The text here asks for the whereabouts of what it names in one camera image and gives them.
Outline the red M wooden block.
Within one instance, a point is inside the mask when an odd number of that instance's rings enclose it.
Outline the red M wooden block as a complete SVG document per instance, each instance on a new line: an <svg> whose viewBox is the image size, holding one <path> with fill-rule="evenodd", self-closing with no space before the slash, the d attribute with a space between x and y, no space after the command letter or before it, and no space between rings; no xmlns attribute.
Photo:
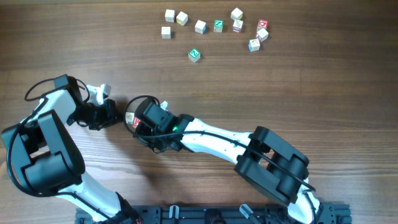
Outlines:
<svg viewBox="0 0 398 224"><path fill-rule="evenodd" d="M141 121L138 118L134 117L133 123L132 123L133 128L137 128L137 126L139 125L140 122Z"/></svg>

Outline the teal picture wooden block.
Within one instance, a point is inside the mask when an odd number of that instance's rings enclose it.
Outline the teal picture wooden block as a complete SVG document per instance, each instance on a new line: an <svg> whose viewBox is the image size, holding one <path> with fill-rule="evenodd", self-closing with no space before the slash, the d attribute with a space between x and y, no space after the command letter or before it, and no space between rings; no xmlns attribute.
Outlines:
<svg viewBox="0 0 398 224"><path fill-rule="evenodd" d="M125 113L125 121L127 124L133 124L134 123L134 113L126 112Z"/></svg>

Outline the green Z wooden block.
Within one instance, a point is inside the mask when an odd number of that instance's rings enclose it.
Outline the green Z wooden block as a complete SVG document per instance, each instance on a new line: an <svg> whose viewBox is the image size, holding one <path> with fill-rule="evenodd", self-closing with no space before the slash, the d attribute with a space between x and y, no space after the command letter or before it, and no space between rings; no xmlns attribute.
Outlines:
<svg viewBox="0 0 398 224"><path fill-rule="evenodd" d="M200 59L200 57L201 53L196 48L191 49L191 51L189 51L188 53L188 58L194 63L197 62Z"/></svg>

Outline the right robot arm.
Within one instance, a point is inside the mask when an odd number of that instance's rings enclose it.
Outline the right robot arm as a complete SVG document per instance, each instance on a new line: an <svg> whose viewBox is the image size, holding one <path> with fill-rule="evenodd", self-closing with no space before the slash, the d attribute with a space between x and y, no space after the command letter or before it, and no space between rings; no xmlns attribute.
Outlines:
<svg viewBox="0 0 398 224"><path fill-rule="evenodd" d="M250 185L299 223L317 223L320 206L308 183L308 158L262 126L239 133L210 126L189 114L175 116L153 97L135 110L140 121L134 137L157 153L182 149L229 161Z"/></svg>

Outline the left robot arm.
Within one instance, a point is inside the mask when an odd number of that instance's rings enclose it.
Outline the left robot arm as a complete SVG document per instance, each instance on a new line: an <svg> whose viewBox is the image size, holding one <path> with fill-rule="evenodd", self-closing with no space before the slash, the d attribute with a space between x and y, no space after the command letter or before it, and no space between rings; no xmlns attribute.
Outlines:
<svg viewBox="0 0 398 224"><path fill-rule="evenodd" d="M27 195L68 200L92 223L141 223L142 218L119 193L103 187L86 171L83 156L66 126L101 130L123 120L111 87L84 84L62 75L53 90L36 97L39 105L21 122L1 133L13 184Z"/></svg>

